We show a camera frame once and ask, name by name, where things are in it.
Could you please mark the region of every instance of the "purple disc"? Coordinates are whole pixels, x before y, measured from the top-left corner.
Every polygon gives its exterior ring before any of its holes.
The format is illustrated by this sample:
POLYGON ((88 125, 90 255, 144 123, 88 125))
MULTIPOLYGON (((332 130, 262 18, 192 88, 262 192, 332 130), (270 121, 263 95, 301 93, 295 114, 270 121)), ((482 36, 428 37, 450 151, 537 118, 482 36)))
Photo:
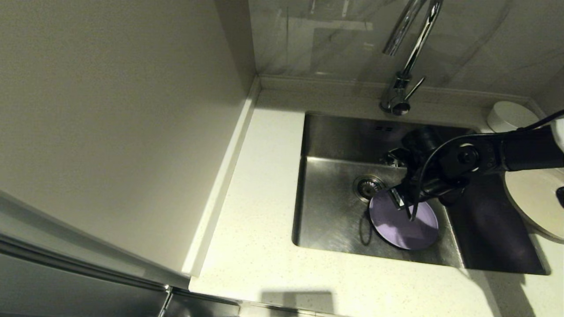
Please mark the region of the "purple disc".
POLYGON ((439 236, 437 216, 426 202, 419 203, 415 220, 409 221, 405 208, 398 210, 388 191, 379 191, 370 200, 369 212, 376 231, 398 248, 425 249, 439 236))

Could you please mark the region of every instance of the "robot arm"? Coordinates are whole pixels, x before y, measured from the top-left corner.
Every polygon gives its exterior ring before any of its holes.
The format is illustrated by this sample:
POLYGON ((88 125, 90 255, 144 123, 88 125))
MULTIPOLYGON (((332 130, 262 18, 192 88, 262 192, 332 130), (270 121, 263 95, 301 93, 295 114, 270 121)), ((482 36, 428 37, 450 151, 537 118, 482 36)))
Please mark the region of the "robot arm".
POLYGON ((564 119, 538 129, 473 134, 445 143, 423 127, 408 133, 402 144, 405 149, 388 153, 388 159, 408 169, 401 184, 390 189, 399 208, 464 188, 478 175, 563 167, 564 119))

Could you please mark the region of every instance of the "white container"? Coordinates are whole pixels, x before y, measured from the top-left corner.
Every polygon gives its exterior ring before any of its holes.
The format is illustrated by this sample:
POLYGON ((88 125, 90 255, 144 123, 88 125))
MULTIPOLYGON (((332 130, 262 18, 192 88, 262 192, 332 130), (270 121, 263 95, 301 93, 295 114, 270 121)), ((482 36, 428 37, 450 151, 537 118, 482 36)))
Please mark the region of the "white container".
POLYGON ((525 127, 539 118, 529 109, 513 102, 496 102, 488 115, 488 126, 495 132, 507 132, 525 127))

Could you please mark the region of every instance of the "speckled countertop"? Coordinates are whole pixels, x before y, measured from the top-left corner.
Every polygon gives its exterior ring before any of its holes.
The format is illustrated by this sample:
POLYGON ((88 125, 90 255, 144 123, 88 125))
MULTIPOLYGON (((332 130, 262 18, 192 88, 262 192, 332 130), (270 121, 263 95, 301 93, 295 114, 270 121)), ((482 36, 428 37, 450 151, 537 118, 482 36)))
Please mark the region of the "speckled countertop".
MULTIPOLYGON (((263 90, 190 291, 345 316, 563 316, 564 245, 532 235, 548 276, 301 248, 292 243, 305 111, 396 120, 371 98, 263 90)), ((488 131, 488 109, 418 103, 402 120, 488 131)))

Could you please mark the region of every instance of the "faucet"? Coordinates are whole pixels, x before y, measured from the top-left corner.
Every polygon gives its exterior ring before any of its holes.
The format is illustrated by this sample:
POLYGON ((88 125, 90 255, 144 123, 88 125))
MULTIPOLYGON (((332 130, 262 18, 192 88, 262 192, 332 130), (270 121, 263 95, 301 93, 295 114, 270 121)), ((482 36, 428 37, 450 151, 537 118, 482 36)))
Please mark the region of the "faucet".
MULTIPOLYGON (((398 19, 398 22, 396 23, 395 28, 386 43, 386 47, 384 47, 384 54, 388 54, 390 56, 395 55, 403 38, 406 36, 407 31, 415 20, 415 17, 419 13, 419 10, 426 1, 427 0, 409 0, 409 3, 403 10, 402 15, 398 19)), ((406 62, 406 66, 402 71, 398 71, 395 74, 394 78, 390 82, 390 85, 380 98, 380 108, 384 112, 402 116, 411 109, 409 99, 425 80, 425 76, 423 76, 423 78, 415 84, 413 89, 409 93, 406 93, 407 85, 409 85, 409 81, 411 80, 411 70, 413 69, 413 66, 415 66, 415 61, 419 57, 423 44, 425 44, 425 41, 427 40, 427 37, 429 36, 429 33, 439 16, 442 4, 442 0, 430 0, 427 18, 421 27, 421 33, 413 46, 413 50, 406 62)))

